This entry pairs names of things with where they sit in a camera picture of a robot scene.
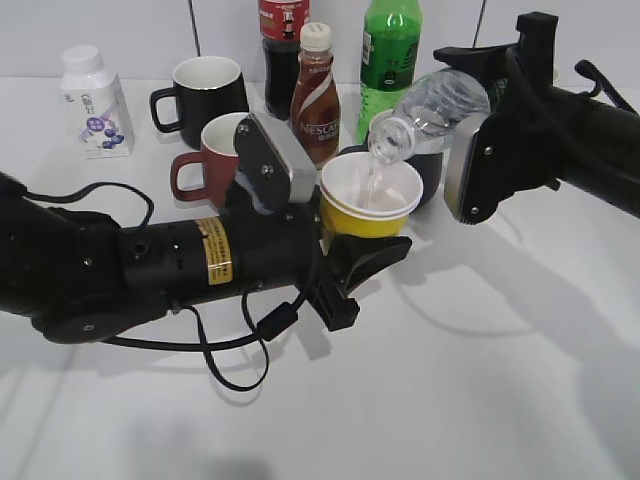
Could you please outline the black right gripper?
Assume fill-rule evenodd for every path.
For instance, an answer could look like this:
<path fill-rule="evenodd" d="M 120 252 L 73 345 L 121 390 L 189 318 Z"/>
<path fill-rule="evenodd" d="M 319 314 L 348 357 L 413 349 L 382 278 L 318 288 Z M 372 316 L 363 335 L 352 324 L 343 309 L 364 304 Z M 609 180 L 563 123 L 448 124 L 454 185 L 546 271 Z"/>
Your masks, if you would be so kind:
<path fill-rule="evenodd" d="M 447 46 L 435 60 L 475 78 L 489 93 L 492 115 L 480 130 L 479 198 L 505 200 L 520 191 L 560 188 L 561 153 L 550 121 L 558 17 L 517 17 L 518 39 L 480 48 Z"/>

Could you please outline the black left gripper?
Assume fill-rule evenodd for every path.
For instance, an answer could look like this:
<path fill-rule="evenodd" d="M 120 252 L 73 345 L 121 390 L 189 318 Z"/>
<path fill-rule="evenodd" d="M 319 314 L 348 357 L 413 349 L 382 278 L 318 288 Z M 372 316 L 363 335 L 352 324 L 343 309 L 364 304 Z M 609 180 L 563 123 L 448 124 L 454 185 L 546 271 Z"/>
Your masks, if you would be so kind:
<path fill-rule="evenodd" d="M 234 184 L 220 219 L 233 260 L 233 279 L 219 287 L 221 299 L 233 298 L 253 285 L 264 289 L 311 282 L 305 299 L 329 331 L 355 324 L 360 307 L 351 293 L 382 270 L 406 258 L 412 240 L 405 236 L 361 238 L 337 235 L 326 255 L 319 237 L 320 190 L 305 204 L 261 215 L 249 193 Z"/>

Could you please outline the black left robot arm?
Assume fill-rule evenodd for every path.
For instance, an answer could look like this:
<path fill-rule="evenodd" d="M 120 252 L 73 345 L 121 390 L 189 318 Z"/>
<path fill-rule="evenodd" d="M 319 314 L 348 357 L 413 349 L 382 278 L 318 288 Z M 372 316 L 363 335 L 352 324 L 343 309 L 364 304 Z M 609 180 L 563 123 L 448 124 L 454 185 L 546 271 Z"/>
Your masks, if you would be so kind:
<path fill-rule="evenodd" d="M 169 312 L 285 286 L 297 297 L 234 347 L 276 338 L 303 304 L 328 330 L 342 330 L 359 312 L 353 291 L 412 245 L 403 236 L 341 234 L 323 250 L 311 203 L 125 228 L 107 214 L 72 210 L 83 197 L 39 195 L 1 179 L 1 308 L 54 343 L 126 346 L 128 330 Z"/>

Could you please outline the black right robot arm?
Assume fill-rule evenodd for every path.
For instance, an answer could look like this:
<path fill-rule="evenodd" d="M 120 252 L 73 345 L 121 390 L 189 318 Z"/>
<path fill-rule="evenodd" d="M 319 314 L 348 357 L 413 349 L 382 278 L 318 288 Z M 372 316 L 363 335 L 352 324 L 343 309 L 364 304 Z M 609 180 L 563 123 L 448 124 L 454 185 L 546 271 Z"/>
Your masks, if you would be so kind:
<path fill-rule="evenodd" d="M 554 86 L 557 24 L 552 14 L 521 14 L 515 43 L 433 53 L 485 88 L 506 83 L 489 114 L 472 115 L 453 134 L 444 199 L 461 223 L 487 220 L 519 191 L 562 182 L 639 214 L 639 114 L 588 60 L 575 70 L 592 90 Z"/>

